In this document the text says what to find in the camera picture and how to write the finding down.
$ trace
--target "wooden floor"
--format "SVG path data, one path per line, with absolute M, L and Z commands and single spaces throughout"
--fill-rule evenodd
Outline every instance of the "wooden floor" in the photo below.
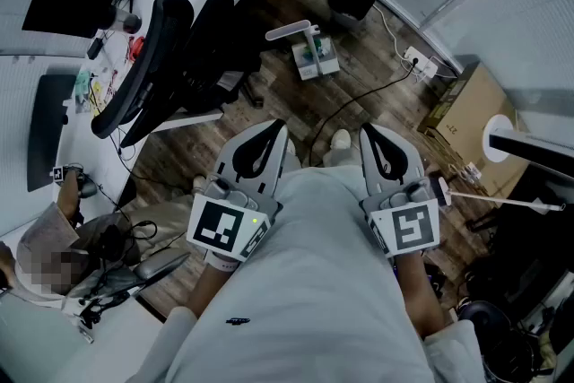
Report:
M 190 189 L 195 174 L 211 171 L 220 148 L 243 129 L 271 118 L 287 122 L 298 156 L 308 164 L 309 146 L 320 124 L 348 100 L 371 89 L 401 78 L 405 70 L 396 58 L 393 41 L 384 28 L 380 14 L 371 9 L 364 25 L 354 32 L 342 30 L 329 21 L 326 0 L 242 0 L 252 13 L 268 24 L 269 29 L 303 19 L 318 24 L 334 42 L 342 68 L 336 76 L 303 82 L 292 55 L 286 51 L 262 54 L 263 65 L 250 77 L 255 92 L 265 98 L 265 107 L 252 109 L 240 98 L 224 108 L 221 120 L 199 126 L 187 126 L 150 135 L 135 165 L 135 173 L 147 178 L 169 182 Z M 427 56 L 432 49 L 389 10 L 382 7 L 387 23 L 397 36 L 400 52 L 415 46 Z M 439 69 L 448 74 L 448 69 Z M 361 124 L 367 121 L 393 129 L 413 143 L 421 153 L 427 171 L 442 170 L 452 176 L 448 165 L 416 131 L 421 120 L 431 111 L 445 85 L 433 79 L 432 86 L 416 83 L 414 77 L 388 89 L 354 102 L 331 120 L 314 147 L 313 163 L 326 152 L 333 132 L 346 128 L 356 137 Z M 136 180 L 137 198 L 128 208 L 152 205 L 179 196 L 183 192 L 149 181 Z M 455 178 L 451 186 L 469 191 Z M 454 198 L 454 205 L 441 210 L 440 245 L 425 254 L 427 261 L 438 265 L 448 278 L 443 289 L 445 308 L 457 302 L 457 287 L 463 280 L 465 267 L 486 252 L 481 236 L 470 233 L 465 222 L 490 211 L 478 200 Z M 169 277 L 148 288 L 143 296 L 163 315 L 183 304 L 203 269 L 201 252 L 185 238 L 177 241 L 189 247 L 192 257 Z

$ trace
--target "power strip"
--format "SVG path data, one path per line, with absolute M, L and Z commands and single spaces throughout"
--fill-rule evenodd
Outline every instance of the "power strip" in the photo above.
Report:
M 425 78 L 434 77 L 439 67 L 415 47 L 407 48 L 404 53 L 404 59 L 407 59 L 408 62 L 412 64 L 415 58 L 418 58 L 419 62 L 416 63 L 414 70 L 422 72 Z

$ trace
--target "black office chair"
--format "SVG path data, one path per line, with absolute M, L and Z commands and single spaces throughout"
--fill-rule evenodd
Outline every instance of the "black office chair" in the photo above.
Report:
M 237 100 L 248 76 L 261 66 L 264 35 L 249 37 L 249 28 L 240 28 L 234 0 L 207 0 L 190 30 L 192 21 L 188 0 L 155 1 L 142 52 L 92 120 L 95 135 L 104 139 L 137 117 L 121 142 L 127 147 L 180 108 L 201 114 Z

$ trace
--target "wrist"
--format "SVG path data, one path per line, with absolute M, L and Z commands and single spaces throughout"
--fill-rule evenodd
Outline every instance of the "wrist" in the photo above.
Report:
M 221 256 L 211 250 L 208 250 L 205 254 L 204 261 L 206 264 L 212 266 L 216 270 L 225 273 L 233 273 L 239 266 L 239 262 L 237 260 L 230 257 Z

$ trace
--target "hand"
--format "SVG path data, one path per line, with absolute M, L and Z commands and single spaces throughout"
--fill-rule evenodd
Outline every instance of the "hand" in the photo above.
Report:
M 65 218 L 70 221 L 75 215 L 80 202 L 78 192 L 78 177 L 75 170 L 69 170 L 65 174 L 64 184 L 57 196 L 57 207 L 60 208 Z

